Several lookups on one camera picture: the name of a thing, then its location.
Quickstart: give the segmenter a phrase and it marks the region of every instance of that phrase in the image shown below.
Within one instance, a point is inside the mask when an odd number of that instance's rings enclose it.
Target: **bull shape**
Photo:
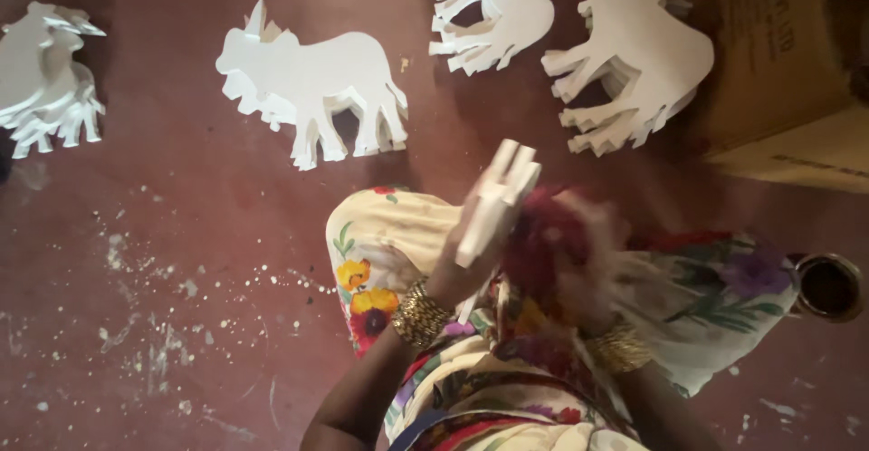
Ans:
[[[510,58],[546,35],[555,15],[550,0],[438,0],[434,5],[432,31],[441,42],[429,44],[429,55],[454,54],[448,59],[451,72],[462,68],[470,76],[497,62],[505,68]],[[482,2],[483,21],[462,27],[452,20],[463,9]]]
[[[711,40],[671,15],[662,1],[585,0],[578,11],[593,15],[588,41],[568,51],[547,51],[541,60],[550,76],[569,72],[553,86],[565,103],[601,78],[613,95],[605,105],[560,114],[562,125],[582,132],[568,142],[572,152],[591,148],[601,156],[629,139],[634,147],[643,145],[709,74]]]
[[[72,60],[84,45],[79,35],[105,36],[88,22],[88,14],[36,1],[27,15],[3,28],[0,40],[0,125],[12,129],[13,158],[24,158],[30,146],[52,150],[49,136],[63,146],[78,145],[81,126],[89,142],[100,140],[96,114],[105,108],[96,100],[94,76]]]
[[[324,160],[347,156],[332,123],[332,113],[347,108],[359,119],[354,156],[404,149],[399,107],[407,111],[407,97],[393,82],[376,39],[351,32],[301,45],[296,35],[265,21],[259,0],[246,27],[229,30],[216,67],[227,76],[223,93],[241,98],[239,112],[261,112],[275,131],[283,123],[296,126],[294,166],[316,167],[318,141]]]

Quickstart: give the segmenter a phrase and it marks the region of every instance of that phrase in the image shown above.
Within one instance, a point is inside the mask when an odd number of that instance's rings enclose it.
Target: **person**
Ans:
[[[548,305],[502,274],[489,280],[518,207],[468,269],[454,259],[475,189],[464,207],[377,187],[336,208],[327,241],[360,359],[321,403],[301,449],[373,449],[381,423],[396,450],[721,449],[683,397],[787,312],[793,283],[776,275],[787,262],[738,234],[680,236],[625,257],[610,209],[571,190],[553,199],[585,222],[595,248],[581,266],[556,252]],[[481,287],[460,324],[456,307]],[[710,344],[726,357],[692,360]]]

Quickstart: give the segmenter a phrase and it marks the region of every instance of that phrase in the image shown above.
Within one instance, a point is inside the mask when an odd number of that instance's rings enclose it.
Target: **floor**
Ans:
[[[29,1],[0,0],[0,21]],[[303,44],[376,37],[410,102],[406,152],[306,173],[291,136],[221,94],[223,37],[257,0],[39,1],[108,33],[78,55],[108,114],[102,142],[18,160],[0,187],[8,448],[296,448],[353,362],[324,291],[330,210],[387,183],[460,202],[504,137],[540,150],[542,181],[585,185],[638,232],[750,227],[869,266],[869,197],[716,175],[676,146],[684,124],[639,150],[571,155],[539,58],[585,37],[578,0],[553,0],[547,37],[470,79],[428,56],[434,0],[266,0]],[[727,449],[866,449],[867,331],[865,316],[785,320],[690,405]]]

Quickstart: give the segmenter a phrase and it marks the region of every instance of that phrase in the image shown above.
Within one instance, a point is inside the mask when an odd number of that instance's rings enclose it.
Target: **cardboard box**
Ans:
[[[716,63],[686,118],[724,172],[869,192],[869,0],[693,0]]]

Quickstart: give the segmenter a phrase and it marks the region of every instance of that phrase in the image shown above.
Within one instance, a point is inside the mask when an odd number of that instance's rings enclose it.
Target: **gold bangle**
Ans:
[[[637,337],[637,329],[624,319],[606,334],[585,343],[595,362],[610,374],[628,373],[652,360],[648,347]]]
[[[427,278],[411,285],[404,301],[392,314],[392,326],[408,344],[428,348],[452,316],[440,308],[425,292]]]

